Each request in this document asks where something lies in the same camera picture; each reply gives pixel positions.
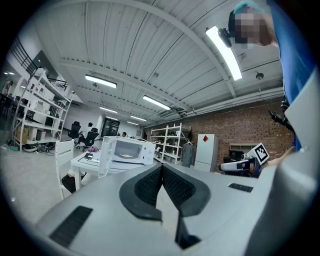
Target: metal shelving unit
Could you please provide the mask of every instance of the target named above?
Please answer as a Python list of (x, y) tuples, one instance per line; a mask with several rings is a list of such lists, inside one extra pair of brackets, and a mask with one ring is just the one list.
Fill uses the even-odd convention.
[[(49, 90), (53, 95), (54, 98), (58, 98), (65, 104), (65, 108), (63, 108), (61, 105), (57, 105), (56, 102), (53, 100), (46, 98), (45, 94), (41, 94), (40, 91), (44, 91), (45, 89)], [(28, 94), (28, 104), (24, 105), (22, 103), (22, 98), (25, 94)], [(53, 115), (38, 111), (36, 109), (33, 109), (31, 107), (31, 103), (33, 100), (39, 100), (40, 102), (47, 103), (52, 106), (53, 109)], [(15, 141), (19, 146), (20, 150), (22, 150), (22, 146), (25, 144), (41, 144), (41, 143), (49, 143), (49, 142), (55, 142), (57, 140), (60, 141), (62, 130), (65, 124), (65, 119), (69, 110), (69, 107), (71, 105), (72, 99), (68, 99), (65, 97), (63, 92), (57, 90), (48, 80), (46, 76), (46, 71), (43, 68), (38, 68), (29, 78), (22, 96), (20, 97), (18, 106), (16, 108), (16, 112), (13, 119), (13, 125), (12, 125), (12, 131), (11, 131), (11, 137), (12, 140)], [(24, 114), (23, 118), (18, 117), (19, 108), (24, 108)], [(33, 121), (33, 120), (26, 120), (27, 112), (32, 111), (39, 115), (43, 115), (49, 118), (52, 118), (52, 126), (44, 125), (42, 123)], [(18, 127), (21, 126), (21, 132), (20, 132), (20, 138), (16, 138), (16, 131)], [(44, 139), (41, 140), (30, 140), (27, 139), (27, 143), (22, 143), (23, 141), (23, 130), (24, 127), (35, 127), (43, 130), (49, 130), (50, 135), (45, 136)]]
[[(180, 146), (180, 142), (184, 141), (187, 143), (189, 141), (184, 132), (189, 133), (190, 129), (190, 127), (183, 126), (182, 123), (180, 123), (179, 126), (174, 125), (173, 127), (169, 127), (167, 125), (166, 128), (151, 129), (150, 142), (163, 147), (162, 152), (155, 151), (155, 154), (160, 154), (161, 157), (154, 157), (154, 159), (160, 162), (165, 162), (164, 156), (167, 156), (174, 159), (175, 164), (178, 164), (182, 160), (182, 146)], [(160, 143), (159, 141), (154, 141), (156, 139), (164, 139), (164, 141), (163, 143)], [(166, 152), (166, 147), (169, 147), (172, 151), (175, 150), (175, 154), (173, 155), (172, 153)]]

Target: purple object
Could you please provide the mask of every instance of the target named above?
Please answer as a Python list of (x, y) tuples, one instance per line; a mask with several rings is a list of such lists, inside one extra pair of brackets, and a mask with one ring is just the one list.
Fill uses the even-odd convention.
[(88, 149), (89, 152), (98, 152), (98, 148), (96, 146), (91, 146)]

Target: black bag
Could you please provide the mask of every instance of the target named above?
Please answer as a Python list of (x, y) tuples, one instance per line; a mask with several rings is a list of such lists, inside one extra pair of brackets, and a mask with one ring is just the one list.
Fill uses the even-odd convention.
[(64, 185), (64, 187), (70, 191), (71, 194), (73, 194), (74, 192), (76, 192), (76, 180), (74, 177), (70, 177), (69, 175), (64, 176), (61, 179), (62, 185)]

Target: white table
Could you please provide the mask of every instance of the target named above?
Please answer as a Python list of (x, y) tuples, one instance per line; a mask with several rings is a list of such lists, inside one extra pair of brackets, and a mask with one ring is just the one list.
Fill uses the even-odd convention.
[[(94, 156), (98, 156), (100, 152), (84, 152), (81, 155), (78, 155), (74, 159), (71, 160), (71, 169), (75, 172), (75, 189), (78, 190), (81, 188), (81, 172), (85, 172), (88, 174), (99, 175), (99, 162), (93, 161), (85, 158), (87, 153), (91, 153)], [(128, 162), (116, 162), (113, 161), (110, 166), (110, 170), (108, 171), (108, 175), (110, 174), (118, 174), (127, 170), (131, 170), (137, 167), (144, 166), (139, 163), (128, 163)]]

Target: brick wall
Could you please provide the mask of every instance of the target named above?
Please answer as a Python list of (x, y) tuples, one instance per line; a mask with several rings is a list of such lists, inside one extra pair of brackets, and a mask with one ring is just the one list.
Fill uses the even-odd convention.
[(269, 116), (268, 110), (282, 114), (281, 99), (255, 102), (221, 111), (206, 113), (154, 126), (164, 128), (174, 123), (190, 126), (197, 146), (198, 134), (216, 134), (219, 137), (217, 167), (228, 156), (230, 143), (260, 143), (262, 142), (270, 154), (270, 160), (283, 155), (291, 147), (294, 135), (280, 124), (276, 124)]

